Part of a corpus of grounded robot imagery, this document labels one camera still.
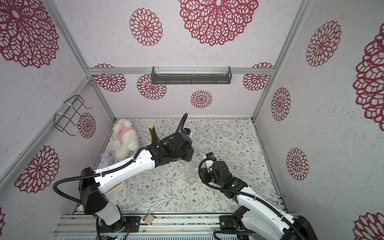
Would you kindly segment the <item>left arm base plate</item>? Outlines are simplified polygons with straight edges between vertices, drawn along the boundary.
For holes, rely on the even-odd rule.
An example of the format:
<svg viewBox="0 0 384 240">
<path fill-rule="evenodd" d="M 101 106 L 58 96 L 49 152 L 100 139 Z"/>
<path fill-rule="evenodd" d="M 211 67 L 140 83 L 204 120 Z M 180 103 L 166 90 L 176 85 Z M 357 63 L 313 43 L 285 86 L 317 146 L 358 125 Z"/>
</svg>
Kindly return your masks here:
<svg viewBox="0 0 384 240">
<path fill-rule="evenodd" d="M 107 225 L 104 220 L 99 220 L 99 233 L 137 233 L 140 227 L 140 217 L 123 216 L 112 225 Z"/>
</svg>

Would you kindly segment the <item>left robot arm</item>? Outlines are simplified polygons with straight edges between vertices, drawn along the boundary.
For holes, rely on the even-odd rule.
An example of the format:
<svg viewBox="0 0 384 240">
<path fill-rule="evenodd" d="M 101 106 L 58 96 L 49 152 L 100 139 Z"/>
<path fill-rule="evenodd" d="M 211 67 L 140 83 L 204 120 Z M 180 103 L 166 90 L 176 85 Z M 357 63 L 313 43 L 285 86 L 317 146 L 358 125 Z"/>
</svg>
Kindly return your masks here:
<svg viewBox="0 0 384 240">
<path fill-rule="evenodd" d="M 108 192 L 116 190 L 125 180 L 144 171 L 178 160 L 190 162 L 194 154 L 190 133 L 190 129 L 184 128 L 175 133 L 165 144 L 162 141 L 152 143 L 133 157 L 110 167 L 97 170 L 83 169 L 83 177 L 90 173 L 95 175 L 79 182 L 84 213 L 100 218 L 108 226 L 122 222 L 121 210 L 110 202 Z"/>
</svg>

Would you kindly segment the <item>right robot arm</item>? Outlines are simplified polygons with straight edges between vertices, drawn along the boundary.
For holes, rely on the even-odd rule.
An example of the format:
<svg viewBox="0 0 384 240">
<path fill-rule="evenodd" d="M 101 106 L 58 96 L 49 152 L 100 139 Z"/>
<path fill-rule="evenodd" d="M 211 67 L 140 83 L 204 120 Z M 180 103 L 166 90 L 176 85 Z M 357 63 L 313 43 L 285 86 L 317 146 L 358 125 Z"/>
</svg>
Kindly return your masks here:
<svg viewBox="0 0 384 240">
<path fill-rule="evenodd" d="M 262 199 L 247 183 L 234 177 L 224 161 L 207 158 L 199 164 L 198 174 L 204 185 L 239 204 L 231 219 L 233 233 L 255 233 L 266 240 L 318 239 L 306 218 L 285 213 Z"/>
</svg>

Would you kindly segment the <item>clear bottle with red label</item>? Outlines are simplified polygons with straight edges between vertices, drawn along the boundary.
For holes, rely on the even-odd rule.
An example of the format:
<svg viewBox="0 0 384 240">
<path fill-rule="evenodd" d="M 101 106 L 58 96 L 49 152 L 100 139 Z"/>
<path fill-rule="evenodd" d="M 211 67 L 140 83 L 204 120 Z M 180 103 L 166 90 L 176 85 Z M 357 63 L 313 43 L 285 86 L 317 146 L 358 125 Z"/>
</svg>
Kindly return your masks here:
<svg viewBox="0 0 384 240">
<path fill-rule="evenodd" d="M 196 161 L 185 162 L 183 161 L 185 169 L 185 180 L 188 184 L 193 185 L 197 182 L 198 175 L 198 164 Z"/>
</svg>

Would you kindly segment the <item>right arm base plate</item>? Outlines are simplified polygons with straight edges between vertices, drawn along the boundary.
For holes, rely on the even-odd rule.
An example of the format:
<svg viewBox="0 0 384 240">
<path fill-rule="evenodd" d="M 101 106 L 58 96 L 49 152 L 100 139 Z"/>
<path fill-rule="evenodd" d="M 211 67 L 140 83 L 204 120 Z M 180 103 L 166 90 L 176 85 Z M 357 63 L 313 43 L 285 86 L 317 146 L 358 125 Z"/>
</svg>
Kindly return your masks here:
<svg viewBox="0 0 384 240">
<path fill-rule="evenodd" d="M 221 231 L 245 231 L 247 230 L 241 219 L 233 215 L 219 216 Z"/>
</svg>

